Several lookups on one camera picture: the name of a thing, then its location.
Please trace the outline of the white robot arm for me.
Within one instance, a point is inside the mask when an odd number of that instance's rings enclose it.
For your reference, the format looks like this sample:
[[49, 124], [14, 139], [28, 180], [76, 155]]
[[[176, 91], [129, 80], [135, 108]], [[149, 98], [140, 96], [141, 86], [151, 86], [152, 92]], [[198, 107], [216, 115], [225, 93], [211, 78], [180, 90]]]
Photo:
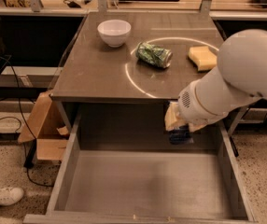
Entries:
[[185, 126], [194, 132], [260, 99], [267, 100], [267, 31], [244, 30], [224, 41], [216, 67], [169, 104], [165, 129], [171, 132]]

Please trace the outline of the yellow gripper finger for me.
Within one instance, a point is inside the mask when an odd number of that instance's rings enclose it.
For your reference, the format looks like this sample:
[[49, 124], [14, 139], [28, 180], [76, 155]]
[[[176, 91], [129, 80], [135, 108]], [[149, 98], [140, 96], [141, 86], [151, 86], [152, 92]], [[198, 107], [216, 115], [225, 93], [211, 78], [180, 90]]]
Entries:
[[167, 108], [164, 116], [165, 130], [170, 132], [175, 128], [179, 128], [187, 124], [180, 116], [179, 107], [177, 102], [171, 102]]
[[201, 130], [204, 127], [205, 127], [205, 124], [194, 124], [194, 123], [189, 124], [189, 130], [191, 133]]

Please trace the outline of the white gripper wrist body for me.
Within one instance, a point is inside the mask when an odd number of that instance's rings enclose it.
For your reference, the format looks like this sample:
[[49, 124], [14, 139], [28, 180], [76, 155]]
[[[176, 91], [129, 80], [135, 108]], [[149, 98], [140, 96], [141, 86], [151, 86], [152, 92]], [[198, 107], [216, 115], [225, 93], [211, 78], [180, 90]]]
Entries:
[[187, 123], [194, 125], [209, 125], [224, 119], [228, 112], [213, 114], [207, 111], [196, 95], [196, 85], [199, 80], [192, 81], [178, 96], [178, 110], [180, 117]]

